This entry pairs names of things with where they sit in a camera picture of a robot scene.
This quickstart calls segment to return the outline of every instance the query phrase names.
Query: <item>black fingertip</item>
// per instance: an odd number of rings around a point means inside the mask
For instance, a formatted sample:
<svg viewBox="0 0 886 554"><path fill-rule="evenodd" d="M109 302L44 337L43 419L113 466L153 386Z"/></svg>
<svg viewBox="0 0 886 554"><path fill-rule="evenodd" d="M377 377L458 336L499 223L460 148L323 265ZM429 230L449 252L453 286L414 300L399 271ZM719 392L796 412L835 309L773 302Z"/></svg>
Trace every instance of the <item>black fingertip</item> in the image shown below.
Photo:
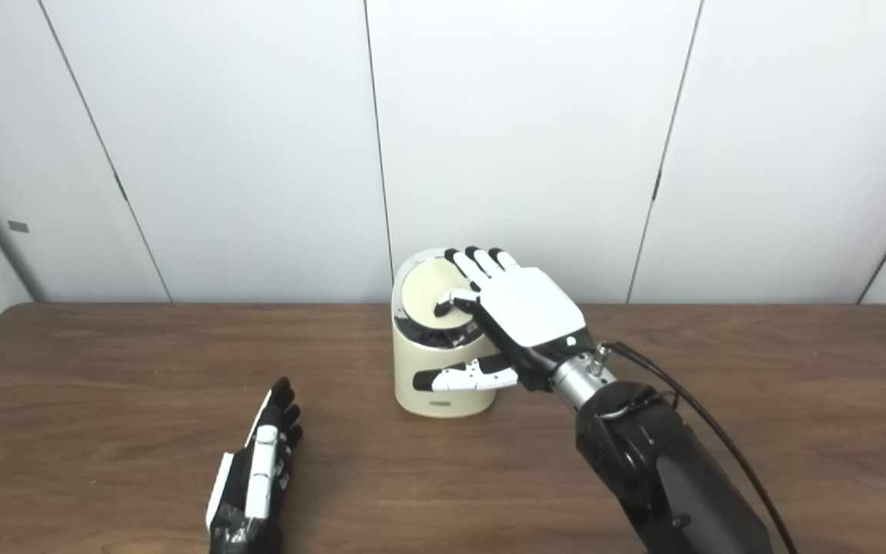
<svg viewBox="0 0 886 554"><path fill-rule="evenodd" d="M302 410L299 409L298 404L289 406L289 409L285 410L285 414L282 416L282 427L286 429L291 428L292 424L295 424L296 420L299 419L300 414L302 414Z"/></svg>
<svg viewBox="0 0 886 554"><path fill-rule="evenodd" d="M485 355L478 358L478 367L481 367L482 374L496 374L496 372L504 371L508 368L508 362L505 361L502 354Z"/></svg>
<svg viewBox="0 0 886 554"><path fill-rule="evenodd" d="M481 305L480 302L469 302L465 301L465 299L456 299L456 301L453 302L454 308L460 309L463 313L470 313L470 315L474 315L474 312L479 305Z"/></svg>
<svg viewBox="0 0 886 554"><path fill-rule="evenodd" d="M299 444L299 439L303 438L303 428L299 425L294 425L292 429L289 429L289 432L285 434L285 444L289 446L289 448L294 449L296 445Z"/></svg>
<svg viewBox="0 0 886 554"><path fill-rule="evenodd" d="M282 376L282 378L275 382L275 385L271 386L271 393L275 394L286 389L292 389L292 383L289 382L289 378L287 376Z"/></svg>
<svg viewBox="0 0 886 554"><path fill-rule="evenodd" d="M442 318L442 316L450 312L450 308L453 308L453 305L437 304L436 308L433 308L433 315L437 316L437 318Z"/></svg>
<svg viewBox="0 0 886 554"><path fill-rule="evenodd" d="M278 406L280 410L285 411L292 404L292 400L295 399L296 392L293 389L281 389L276 392L273 390L271 393L270 399L268 399L268 403L273 406Z"/></svg>
<svg viewBox="0 0 886 554"><path fill-rule="evenodd" d="M412 376L412 388L432 392L433 381L436 381L441 372L443 372L442 369L426 369L422 372L415 372L415 375Z"/></svg>

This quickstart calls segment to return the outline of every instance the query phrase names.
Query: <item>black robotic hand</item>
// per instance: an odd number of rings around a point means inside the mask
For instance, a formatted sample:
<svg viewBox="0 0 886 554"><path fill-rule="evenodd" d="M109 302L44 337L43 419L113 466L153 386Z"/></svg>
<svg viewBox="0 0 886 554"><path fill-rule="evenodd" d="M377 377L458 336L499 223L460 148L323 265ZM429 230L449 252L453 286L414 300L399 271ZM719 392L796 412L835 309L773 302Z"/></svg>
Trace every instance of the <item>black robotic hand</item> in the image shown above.
<svg viewBox="0 0 886 554"><path fill-rule="evenodd" d="M243 449L226 452L207 509L211 554L274 554L278 517L292 477L292 449L303 436L289 379L268 390Z"/></svg>

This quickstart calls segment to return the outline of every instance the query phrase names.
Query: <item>robotic hand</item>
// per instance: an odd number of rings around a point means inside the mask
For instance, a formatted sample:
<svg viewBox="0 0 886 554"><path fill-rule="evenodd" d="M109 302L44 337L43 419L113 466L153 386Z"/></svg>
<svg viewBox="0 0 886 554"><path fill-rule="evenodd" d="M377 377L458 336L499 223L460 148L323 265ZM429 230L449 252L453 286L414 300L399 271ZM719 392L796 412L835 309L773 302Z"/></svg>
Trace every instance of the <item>robotic hand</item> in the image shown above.
<svg viewBox="0 0 886 554"><path fill-rule="evenodd" d="M583 313L548 275L500 249L451 249L446 257L472 290L444 295L436 315L471 313L500 354L418 372L415 389L520 382L555 392L576 414L577 450L650 554L772 554L766 527L674 406L605 368L608 354L626 347L595 345Z"/></svg>
<svg viewBox="0 0 886 554"><path fill-rule="evenodd" d="M282 544L278 516L303 436L289 379L268 390L243 449L225 453L207 507L211 554L272 554Z"/></svg>

